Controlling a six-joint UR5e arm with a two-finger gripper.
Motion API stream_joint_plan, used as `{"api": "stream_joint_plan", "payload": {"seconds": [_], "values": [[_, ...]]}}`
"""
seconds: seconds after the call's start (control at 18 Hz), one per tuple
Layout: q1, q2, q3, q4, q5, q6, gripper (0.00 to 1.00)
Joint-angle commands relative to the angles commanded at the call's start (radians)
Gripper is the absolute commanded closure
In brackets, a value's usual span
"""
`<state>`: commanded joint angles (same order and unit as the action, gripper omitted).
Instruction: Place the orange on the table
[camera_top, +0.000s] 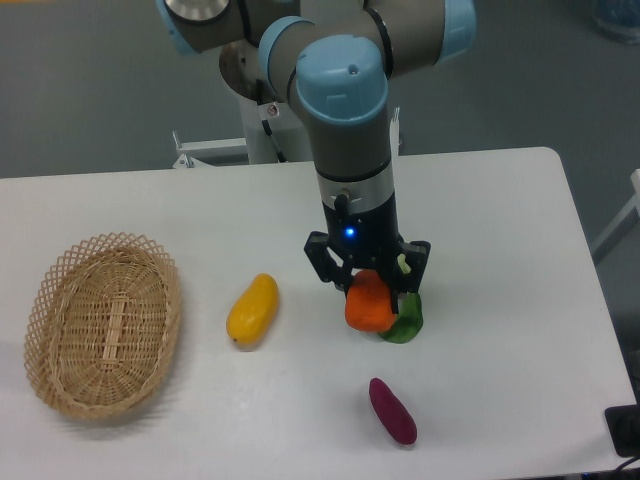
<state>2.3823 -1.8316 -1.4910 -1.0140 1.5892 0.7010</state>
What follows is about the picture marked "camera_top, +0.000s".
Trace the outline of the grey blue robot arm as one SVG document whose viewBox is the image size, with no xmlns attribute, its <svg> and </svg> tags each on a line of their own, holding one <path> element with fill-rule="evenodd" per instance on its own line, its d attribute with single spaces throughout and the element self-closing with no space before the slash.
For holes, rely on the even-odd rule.
<svg viewBox="0 0 640 480">
<path fill-rule="evenodd" d="M 260 80 L 287 103 L 310 141 L 325 232 L 304 250 L 318 277 L 349 292 L 357 269 L 376 272 L 388 305 L 416 292 L 431 246 L 398 229 L 388 83 L 467 51 L 476 35 L 470 1 L 362 1 L 324 24 L 297 1 L 161 1 L 177 48 L 202 53 L 245 41 Z"/>
</svg>

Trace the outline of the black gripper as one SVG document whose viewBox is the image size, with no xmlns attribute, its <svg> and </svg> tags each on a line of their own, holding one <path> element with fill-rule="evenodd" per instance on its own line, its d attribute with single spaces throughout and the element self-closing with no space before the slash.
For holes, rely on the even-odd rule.
<svg viewBox="0 0 640 480">
<path fill-rule="evenodd" d="M 377 208 L 345 219 L 327 205 L 322 207 L 328 234 L 312 231 L 304 245 L 319 279 L 348 292 L 354 268 L 376 270 L 381 276 L 388 276 L 391 311 L 397 314 L 399 297 L 419 290 L 431 243 L 399 239 L 394 194 Z"/>
</svg>

